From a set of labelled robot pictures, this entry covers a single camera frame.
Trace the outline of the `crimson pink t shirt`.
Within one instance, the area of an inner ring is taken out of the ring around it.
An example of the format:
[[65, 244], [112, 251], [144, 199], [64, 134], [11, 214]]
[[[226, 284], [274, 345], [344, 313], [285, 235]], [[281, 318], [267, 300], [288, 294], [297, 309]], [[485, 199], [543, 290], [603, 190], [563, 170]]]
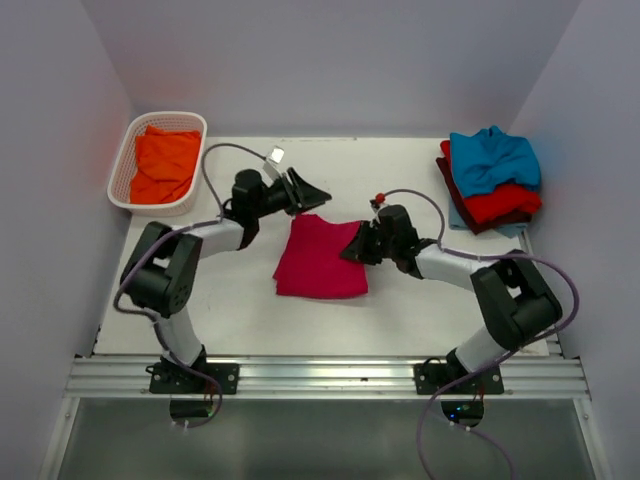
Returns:
[[340, 257], [359, 226], [358, 221], [331, 223], [315, 214], [294, 217], [273, 274], [276, 294], [316, 300], [367, 294], [365, 267]]

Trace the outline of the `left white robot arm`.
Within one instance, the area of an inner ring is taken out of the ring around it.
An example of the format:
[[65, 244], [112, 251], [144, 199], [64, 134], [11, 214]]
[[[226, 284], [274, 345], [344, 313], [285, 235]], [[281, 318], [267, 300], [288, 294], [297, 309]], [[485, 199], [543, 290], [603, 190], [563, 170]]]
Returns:
[[172, 379], [185, 392], [201, 390], [208, 379], [206, 350], [188, 315], [199, 261], [248, 247], [260, 229], [260, 219], [278, 212], [305, 213], [332, 196], [306, 182], [293, 168], [266, 184], [258, 171], [235, 176], [231, 198], [221, 216], [183, 227], [148, 223], [121, 274], [114, 308], [147, 317], [161, 345]]

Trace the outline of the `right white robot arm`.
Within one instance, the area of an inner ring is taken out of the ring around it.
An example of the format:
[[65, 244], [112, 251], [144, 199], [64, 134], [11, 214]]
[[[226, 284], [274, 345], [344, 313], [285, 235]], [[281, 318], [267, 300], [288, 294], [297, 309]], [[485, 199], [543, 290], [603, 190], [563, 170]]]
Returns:
[[426, 378], [457, 392], [470, 391], [481, 380], [481, 367], [524, 347], [563, 315], [559, 300], [523, 252], [489, 260], [449, 253], [437, 240], [421, 238], [400, 205], [383, 207], [374, 219], [362, 221], [340, 257], [371, 266], [390, 260], [411, 277], [475, 295], [483, 326], [449, 352], [442, 366], [424, 364]]

